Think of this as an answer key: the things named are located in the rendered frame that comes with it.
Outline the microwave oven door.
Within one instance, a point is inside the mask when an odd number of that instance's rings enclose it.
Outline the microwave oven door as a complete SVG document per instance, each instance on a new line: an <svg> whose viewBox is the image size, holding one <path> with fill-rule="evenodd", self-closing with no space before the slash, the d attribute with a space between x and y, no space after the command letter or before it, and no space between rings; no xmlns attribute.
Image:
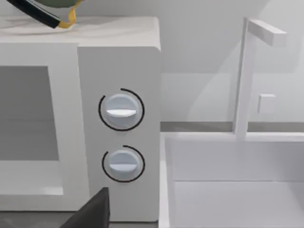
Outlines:
<svg viewBox="0 0 304 228"><path fill-rule="evenodd" d="M89 200L77 44L0 43L0 66L46 66L61 172L62 194L0 194L0 211L75 211Z"/></svg>

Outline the small white tap lever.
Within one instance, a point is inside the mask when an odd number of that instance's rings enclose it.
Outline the small white tap lever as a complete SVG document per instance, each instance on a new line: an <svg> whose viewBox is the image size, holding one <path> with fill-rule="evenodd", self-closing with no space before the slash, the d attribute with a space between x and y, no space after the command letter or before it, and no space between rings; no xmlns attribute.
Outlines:
<svg viewBox="0 0 304 228"><path fill-rule="evenodd" d="M275 108L275 94L260 94L257 111L259 114L272 113Z"/></svg>

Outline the white sink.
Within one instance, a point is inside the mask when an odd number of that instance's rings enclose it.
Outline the white sink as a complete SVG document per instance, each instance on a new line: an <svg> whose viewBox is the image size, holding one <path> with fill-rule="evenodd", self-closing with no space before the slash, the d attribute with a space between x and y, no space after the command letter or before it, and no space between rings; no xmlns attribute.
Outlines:
<svg viewBox="0 0 304 228"><path fill-rule="evenodd" d="M304 228L304 133L162 133L159 228Z"/></svg>

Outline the small pale microwave knob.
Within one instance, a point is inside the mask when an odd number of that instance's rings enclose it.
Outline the small pale microwave knob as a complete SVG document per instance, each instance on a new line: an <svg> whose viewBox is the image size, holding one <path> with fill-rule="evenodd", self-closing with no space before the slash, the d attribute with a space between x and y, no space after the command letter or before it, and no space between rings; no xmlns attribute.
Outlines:
<svg viewBox="0 0 304 228"><path fill-rule="evenodd" d="M130 180L140 168L140 160L134 152L129 150L117 150L108 157L109 171L117 180Z"/></svg>

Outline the pale microwave oven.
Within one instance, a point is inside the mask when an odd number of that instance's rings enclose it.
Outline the pale microwave oven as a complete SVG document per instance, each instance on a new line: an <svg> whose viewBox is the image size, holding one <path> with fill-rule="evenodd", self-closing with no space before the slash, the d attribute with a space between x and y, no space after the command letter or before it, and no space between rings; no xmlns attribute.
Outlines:
<svg viewBox="0 0 304 228"><path fill-rule="evenodd" d="M108 187L112 222L158 221L158 20L85 17L72 28L51 29L30 18L0 17L0 43L77 44L89 200ZM138 101L141 113L132 127L114 127L103 117L102 104L114 94ZM117 150L140 160L130 180L117 180L109 171L108 157ZM0 194L45 194L56 187L61 195L58 163L48 68L0 66Z"/></svg>

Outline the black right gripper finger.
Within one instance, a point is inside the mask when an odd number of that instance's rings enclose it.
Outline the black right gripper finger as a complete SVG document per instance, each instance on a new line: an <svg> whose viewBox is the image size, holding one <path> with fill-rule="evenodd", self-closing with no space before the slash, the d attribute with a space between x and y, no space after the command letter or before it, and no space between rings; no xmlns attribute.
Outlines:
<svg viewBox="0 0 304 228"><path fill-rule="evenodd" d="M109 228L109 225L109 188L103 187L59 228Z"/></svg>

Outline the tall white tap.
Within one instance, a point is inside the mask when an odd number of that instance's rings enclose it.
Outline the tall white tap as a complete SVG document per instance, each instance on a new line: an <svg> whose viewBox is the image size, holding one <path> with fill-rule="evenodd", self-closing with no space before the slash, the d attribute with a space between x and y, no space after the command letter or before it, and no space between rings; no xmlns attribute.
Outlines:
<svg viewBox="0 0 304 228"><path fill-rule="evenodd" d="M260 19L244 17L233 120L237 141L243 141L247 136L257 41L261 40L271 47L285 47L287 36L286 31Z"/></svg>

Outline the large pale microwave knob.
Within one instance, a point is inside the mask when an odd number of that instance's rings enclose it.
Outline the large pale microwave knob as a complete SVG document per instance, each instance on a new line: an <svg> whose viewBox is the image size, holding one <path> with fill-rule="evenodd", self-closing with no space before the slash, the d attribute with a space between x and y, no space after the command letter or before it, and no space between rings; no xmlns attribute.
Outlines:
<svg viewBox="0 0 304 228"><path fill-rule="evenodd" d="M103 117L117 128L132 127L140 113L138 101L128 94L107 96L102 104Z"/></svg>

